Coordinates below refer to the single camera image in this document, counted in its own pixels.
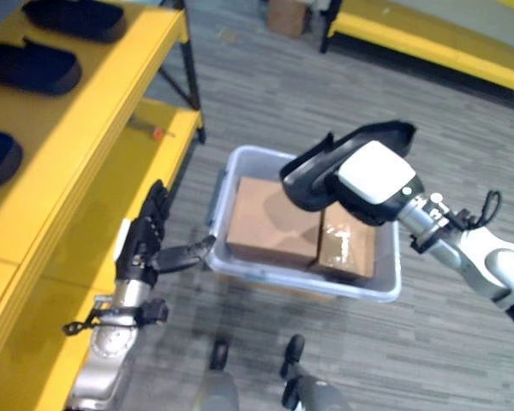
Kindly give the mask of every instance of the cardboard box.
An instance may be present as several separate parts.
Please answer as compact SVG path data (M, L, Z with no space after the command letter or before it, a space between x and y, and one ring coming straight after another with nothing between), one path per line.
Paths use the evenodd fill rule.
M347 278L371 278L375 266L375 227L352 217L339 203L324 210L318 259L313 271Z
M279 182L242 177L226 238L237 258L304 270L319 231L320 213L296 207Z
M289 37L299 37L306 10L307 5L300 0L270 0L268 28Z

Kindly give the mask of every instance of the yellow shelf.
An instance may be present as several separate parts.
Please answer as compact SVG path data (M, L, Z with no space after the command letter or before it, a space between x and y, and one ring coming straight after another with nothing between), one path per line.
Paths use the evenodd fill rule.
M0 351L43 271L48 278L60 278L71 284L95 285L98 289L111 286L108 277L100 274L95 277L96 271L92 271L98 259L101 259L100 264L105 261L105 245L101 254L97 254L94 248L95 254L90 256L91 261L86 262L70 259L74 255L70 249L65 257L64 244L57 244L70 227L71 234L65 237L65 241L70 241L72 247L78 247L79 239L73 236L81 235L78 229L83 225L69 226L71 219L77 218L78 223L86 221L84 212L95 216L87 204L79 210L82 199L115 147L118 136L167 52L177 41L188 40L182 11L135 3L122 3L121 7L128 30L113 44L100 44L37 28L20 10L0 26L1 42L20 44L27 36L36 42L74 52L82 66L80 83L73 91L60 97L0 85L0 130L14 136L24 150L16 176L0 187L0 272L7 272L0 275ZM175 178L176 167L181 162L195 124L201 124L200 114L150 101L142 103L137 110L148 111L143 116L148 114L154 120L160 120L179 137L175 141L166 137L159 147L148 139L140 139L142 147L138 158L130 158L127 152L137 153L139 148L128 148L123 154L121 149L115 150L120 152L118 156L123 156L126 167L139 167L139 182L146 183L147 176L162 176L170 183ZM150 147L155 150L154 157ZM154 158L164 161L163 168L154 163ZM147 162L145 169L142 168L143 162ZM122 204L128 211L131 210L129 207L135 207L138 199L142 199L142 191L148 189L137 188L130 178L123 177L126 190L119 194L124 196ZM104 193L113 194L117 189L115 182L101 180L100 184L101 187L111 187ZM103 199L91 194L88 198L90 201ZM133 205L126 203L126 198L134 198ZM105 214L98 220L124 211L115 209L116 214ZM120 223L119 220L107 221L111 227ZM109 235L111 230L93 231L95 241L108 239L105 235ZM49 267L46 264L54 249L52 262L55 265ZM72 265L63 269L61 259Z
M60 411L86 354L91 331L66 337L97 291L40 278L0 354L0 411Z
M167 130L166 136L157 142L149 133L137 129L126 127L122 131L82 205L52 248L49 261L39 270L42 277L72 286L91 287L90 295L96 291L110 292L114 285L112 248L120 222L125 217L137 215L148 189L156 180L162 179L168 188L175 180L200 123L200 113L146 98L141 100L134 113L163 127ZM6 292L3 302L3 307L0 305L0 348L16 320L12 310L7 309L17 302L11 293ZM17 312L25 311L22 303L15 305ZM63 316L62 321L69 319L72 315ZM42 336L54 332L56 329L50 329ZM86 349L87 345L78 353L79 363Z
M112 248L158 179L170 188L200 121L197 111L142 99L134 113L167 130L162 141L126 127L42 270L0 353L0 410L59 410L85 359L91 331L65 337L96 294L114 284Z
M54 244L186 29L181 11L122 7L128 31L111 45L38 29L20 10L0 26L0 41L20 44L28 36L74 52L83 72L76 88L61 97L0 86L0 130L25 152L17 176L0 187L0 259L20 264L29 249L36 253Z
M344 0L328 35L342 33L514 90L514 47L386 0Z

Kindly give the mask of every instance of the robotic hand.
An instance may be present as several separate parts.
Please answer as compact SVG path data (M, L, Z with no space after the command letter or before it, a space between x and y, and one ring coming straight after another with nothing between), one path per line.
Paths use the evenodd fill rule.
M485 227L499 209L500 193L489 192L479 218L464 209L455 214L441 194L425 194L403 159L414 133L408 123L385 122L358 128L335 142L329 134L284 166L284 191L307 211L338 200L364 223L398 220L410 231L418 253L429 252L459 272L474 291L514 320L514 244Z
M68 336L93 329L89 354L70 391L67 410L118 408L144 326L168 317L164 300L148 300L158 275L196 265L212 248L215 237L209 235L190 246L161 249L169 206L166 188L155 182L139 216L124 220L120 229L114 295L97 295L84 322L63 327Z

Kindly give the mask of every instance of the black wheel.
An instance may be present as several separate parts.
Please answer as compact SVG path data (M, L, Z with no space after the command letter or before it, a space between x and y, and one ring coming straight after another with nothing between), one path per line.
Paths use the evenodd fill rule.
M228 357L229 344L226 341L217 340L209 357L209 369L223 371Z
M292 379L285 385L284 394L282 395L282 405L284 408L294 410L299 403L299 394L297 394L297 380Z
M291 364L293 364L294 362L299 362L304 348L305 337L303 337L301 334L295 334L290 339L290 343L288 344L288 346L285 348L285 360Z

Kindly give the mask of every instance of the clear plastic bin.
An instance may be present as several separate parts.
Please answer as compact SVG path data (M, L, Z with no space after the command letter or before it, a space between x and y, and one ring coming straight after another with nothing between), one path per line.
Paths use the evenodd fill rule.
M257 146L238 147L229 163L212 213L210 233L217 237L206 261L216 272L243 280L267 283L288 289L360 298L376 302L394 301L402 288L397 223L378 228L375 275L352 283L327 281L320 274L237 259L225 244L240 177L277 181L280 169L295 156Z

